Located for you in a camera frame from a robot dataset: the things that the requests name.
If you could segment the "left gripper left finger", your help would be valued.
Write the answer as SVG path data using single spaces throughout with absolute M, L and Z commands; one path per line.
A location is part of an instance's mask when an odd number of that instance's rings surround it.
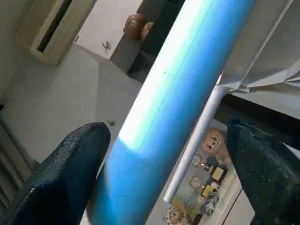
M 110 140 L 103 122 L 69 133 L 17 193 L 7 210 L 7 224 L 80 224 Z

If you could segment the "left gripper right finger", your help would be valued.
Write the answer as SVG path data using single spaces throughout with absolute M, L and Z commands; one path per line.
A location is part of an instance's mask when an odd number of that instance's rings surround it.
M 229 120 L 226 147 L 255 211 L 253 225 L 300 223 L 300 160 L 276 137 Z

